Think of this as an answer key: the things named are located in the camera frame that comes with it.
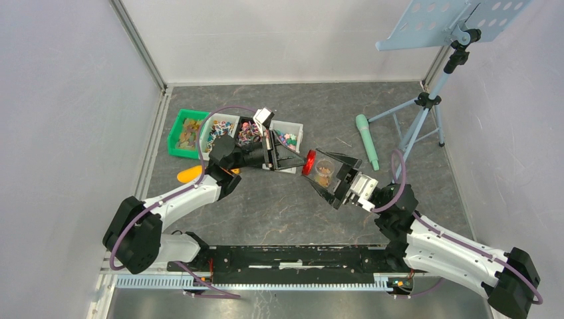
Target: teal tube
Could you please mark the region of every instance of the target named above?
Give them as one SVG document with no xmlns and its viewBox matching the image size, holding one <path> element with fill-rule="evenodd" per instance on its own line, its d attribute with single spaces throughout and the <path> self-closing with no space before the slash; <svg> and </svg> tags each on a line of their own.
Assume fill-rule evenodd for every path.
<svg viewBox="0 0 564 319">
<path fill-rule="evenodd" d="M 376 154 L 376 149 L 374 148 L 374 142 L 372 142 L 372 136 L 370 136 L 368 120 L 363 114 L 356 116 L 356 128 L 358 128 L 360 136 L 362 137 L 362 142 L 364 143 L 364 148 L 366 149 L 366 154 L 368 155 L 368 161 L 372 164 L 374 171 L 379 170 L 380 166 L 378 165 L 378 155 Z"/>
</svg>

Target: white wall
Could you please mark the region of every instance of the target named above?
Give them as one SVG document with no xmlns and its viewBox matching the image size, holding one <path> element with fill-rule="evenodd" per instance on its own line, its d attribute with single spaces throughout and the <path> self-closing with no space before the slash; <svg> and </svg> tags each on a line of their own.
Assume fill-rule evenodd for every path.
<svg viewBox="0 0 564 319">
<path fill-rule="evenodd" d="M 159 90 L 108 1 L 0 2 L 0 317 L 84 318 Z"/>
<path fill-rule="evenodd" d="M 545 304 L 531 319 L 564 310 L 562 16 L 562 1 L 534 1 L 495 42 L 472 45 L 441 93 L 447 151 L 478 240 L 524 249 L 540 273 Z"/>
<path fill-rule="evenodd" d="M 438 49 L 378 52 L 410 0 L 123 0 L 169 83 L 422 80 Z"/>
</svg>

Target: purple cable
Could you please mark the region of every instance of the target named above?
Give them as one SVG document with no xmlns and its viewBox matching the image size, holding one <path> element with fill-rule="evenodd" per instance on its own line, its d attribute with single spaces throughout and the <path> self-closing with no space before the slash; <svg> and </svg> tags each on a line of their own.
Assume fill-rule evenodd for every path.
<svg viewBox="0 0 564 319">
<path fill-rule="evenodd" d="M 421 217 L 419 217 L 419 215 L 417 215 L 417 213 L 413 212 L 413 216 L 415 217 L 415 219 L 417 219 L 417 221 L 419 223 L 421 223 L 423 226 L 427 227 L 430 231 L 432 231 L 433 233 L 435 233 L 437 235 L 440 235 L 440 231 L 438 229 L 434 228 L 433 226 L 431 226 L 427 222 L 425 222 L 423 219 L 421 219 Z M 497 262 L 498 264 L 500 264 L 501 266 L 504 266 L 505 268 L 509 269 L 513 274 L 515 274 L 515 276 L 517 276 L 520 280 L 522 280 L 527 285 L 527 287 L 529 287 L 529 289 L 531 289 L 531 291 L 534 293 L 534 295 L 537 297 L 537 300 L 532 300 L 531 303 L 532 304 L 542 304 L 543 303 L 543 297 L 541 296 L 539 291 L 533 286 L 533 284 L 531 284 L 525 278 L 525 276 L 523 276 L 519 271 L 517 271 L 517 269 L 515 269 L 511 265 L 507 264 L 505 261 L 503 261 L 503 260 L 501 260 L 497 257 L 494 258 L 493 255 L 491 255 L 491 254 L 489 254 L 489 253 L 487 253 L 487 252 L 485 252 L 481 249 L 475 248 L 475 247 L 473 247 L 473 246 L 471 246 L 471 245 L 469 245 L 469 244 L 467 244 L 463 241 L 460 241 L 460 240 L 458 240 L 458 239 L 456 239 L 456 238 L 454 238 L 454 237 L 452 237 L 448 234 L 443 234 L 442 236 L 445 239 L 447 239 L 447 240 L 449 240 L 449 241 L 451 241 L 455 244 L 458 244 L 458 245 L 460 245 L 460 246 L 462 246 L 466 249 L 469 249 L 469 250 L 471 250 L 471 251 L 473 251 L 477 254 L 480 254 L 481 256 L 483 256 L 483 257 L 485 257 L 489 260 L 493 260 L 493 261 Z"/>
<path fill-rule="evenodd" d="M 402 155 L 402 152 L 400 152 L 400 150 L 393 150 L 392 151 L 392 162 L 394 161 L 394 155 L 397 155 L 400 158 L 400 165 L 402 166 L 402 182 L 400 184 L 400 189 L 398 190 L 398 193 L 396 193 L 394 198 L 392 198 L 392 200 L 389 203 L 387 203 L 386 205 L 384 205 L 382 207 L 374 208 L 373 210 L 371 210 L 373 213 L 381 213 L 381 212 L 385 211 L 386 209 L 392 207 L 392 205 L 394 205 L 398 201 L 398 199 L 400 199 L 400 196 L 404 192 L 404 188 L 405 188 L 405 184 L 406 184 L 406 167 L 405 167 L 404 156 Z"/>
<path fill-rule="evenodd" d="M 190 270 L 188 267 L 186 267 L 181 261 L 175 261 L 175 264 L 177 264 L 180 268 L 182 268 L 182 270 L 186 271 L 187 273 L 190 274 L 190 276 L 194 277 L 194 279 L 199 282 L 200 284 L 208 287 L 209 289 L 216 291 L 222 295 L 216 295 L 216 294 L 192 294 L 193 297 L 196 298 L 210 298 L 210 299 L 240 299 L 241 296 L 238 294 L 232 294 L 230 292 L 227 291 L 223 291 L 220 289 L 217 289 L 216 287 L 212 286 L 210 283 L 203 281 L 202 279 L 200 279 L 198 276 L 196 276 L 196 274 L 194 274 L 192 272 L 192 270 Z"/>
<path fill-rule="evenodd" d="M 435 290 L 439 289 L 439 287 L 441 287 L 442 284 L 444 284 L 444 282 L 445 282 L 444 278 L 441 278 L 441 279 L 439 279 L 439 281 L 433 287 L 431 287 L 431 288 L 429 288 L 425 291 L 418 292 L 416 294 L 410 294 L 409 296 L 404 296 L 404 295 L 401 295 L 401 294 L 394 294 L 393 296 L 394 296 L 395 299 L 413 299 L 413 298 L 421 297 L 421 296 L 428 294 L 429 292 L 434 292 Z"/>
<path fill-rule="evenodd" d="M 165 203 L 179 195 L 182 195 L 190 190 L 192 190 L 194 188 L 195 185 L 198 185 L 202 182 L 202 180 L 204 179 L 204 167 L 205 167 L 205 163 L 204 163 L 204 156 L 202 155 L 202 149 L 200 147 L 200 134 L 202 134 L 202 130 L 204 128 L 204 124 L 207 122 L 207 120 L 209 120 L 209 118 L 211 118 L 212 115 L 214 115 L 215 113 L 222 111 L 222 110 L 227 110 L 228 108 L 241 108 L 243 110 L 248 110 L 251 112 L 256 112 L 257 110 L 254 110 L 252 108 L 248 108 L 246 106 L 239 106 L 239 105 L 230 105 L 230 106 L 224 106 L 223 108 L 218 108 L 217 110 L 211 112 L 208 114 L 208 116 L 206 116 L 206 118 L 204 118 L 204 120 L 202 121 L 202 124 L 200 124 L 200 129 L 196 132 L 196 149 L 198 150 L 198 156 L 200 157 L 200 165 L 202 166 L 202 174 L 200 174 L 200 176 L 198 177 L 198 180 L 194 183 L 191 184 L 190 186 L 183 188 L 173 194 L 170 194 L 169 196 L 163 198 L 160 202 L 156 202 L 153 205 L 145 208 L 143 211 L 141 211 L 141 213 L 139 213 L 139 215 L 135 216 L 135 218 L 133 218 L 133 220 L 131 220 L 131 222 L 125 227 L 125 229 L 121 232 L 120 236 L 118 237 L 118 240 L 116 241 L 116 243 L 114 244 L 114 248 L 112 249 L 112 253 L 110 254 L 110 268 L 112 270 L 122 270 L 125 268 L 125 266 L 116 266 L 115 265 L 115 258 L 116 258 L 116 253 L 118 252 L 118 248 L 121 245 L 123 239 L 125 238 L 125 235 L 127 235 L 127 233 L 131 230 L 131 228 L 133 228 L 133 226 L 135 226 L 135 224 L 141 219 L 143 218 L 143 216 L 145 216 L 148 212 L 150 212 L 152 209 L 155 209 L 159 206 L 161 206 L 161 203 Z"/>
</svg>

